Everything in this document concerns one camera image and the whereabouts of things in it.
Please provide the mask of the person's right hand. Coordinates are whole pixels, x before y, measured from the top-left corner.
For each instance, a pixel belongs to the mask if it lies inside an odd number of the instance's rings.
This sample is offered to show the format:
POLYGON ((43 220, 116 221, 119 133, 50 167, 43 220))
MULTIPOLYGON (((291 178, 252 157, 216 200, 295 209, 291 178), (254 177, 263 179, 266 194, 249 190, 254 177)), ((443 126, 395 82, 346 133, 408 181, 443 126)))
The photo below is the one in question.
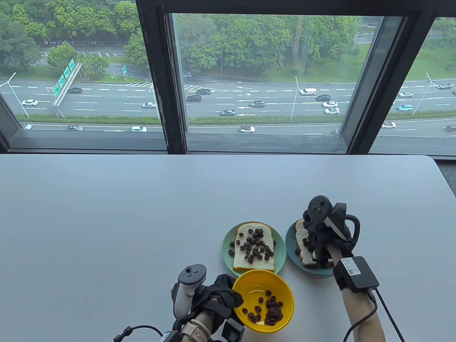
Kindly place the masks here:
POLYGON ((347 214, 344 221, 351 221, 354 223, 354 235, 350 233, 348 226, 344 224, 342 234, 347 234, 347 239, 341 238, 339 234, 333 230, 333 228, 326 226, 324 222, 317 222, 311 219, 309 211, 303 212, 304 228, 307 229, 309 237, 307 238, 309 243, 313 246, 313 252, 315 254, 315 261, 321 268, 327 268, 330 259, 333 260, 333 264, 337 262, 330 256, 327 244, 334 244, 339 248, 342 257, 353 257, 353 249, 355 248, 359 234, 361 230, 360 220, 353 215, 347 214))

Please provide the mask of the person's left hand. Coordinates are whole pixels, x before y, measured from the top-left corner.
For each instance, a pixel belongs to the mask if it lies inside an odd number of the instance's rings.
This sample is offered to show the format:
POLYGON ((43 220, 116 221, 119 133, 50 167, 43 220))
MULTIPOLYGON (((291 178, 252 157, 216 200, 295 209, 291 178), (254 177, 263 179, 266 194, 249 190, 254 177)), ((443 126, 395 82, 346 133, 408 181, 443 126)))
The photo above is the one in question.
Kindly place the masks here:
POLYGON ((240 293, 233 290, 235 279, 229 275, 218 275, 214 284, 196 292, 191 306, 191 318, 201 322, 210 334, 215 334, 229 318, 234 318, 234 309, 243 305, 240 293))

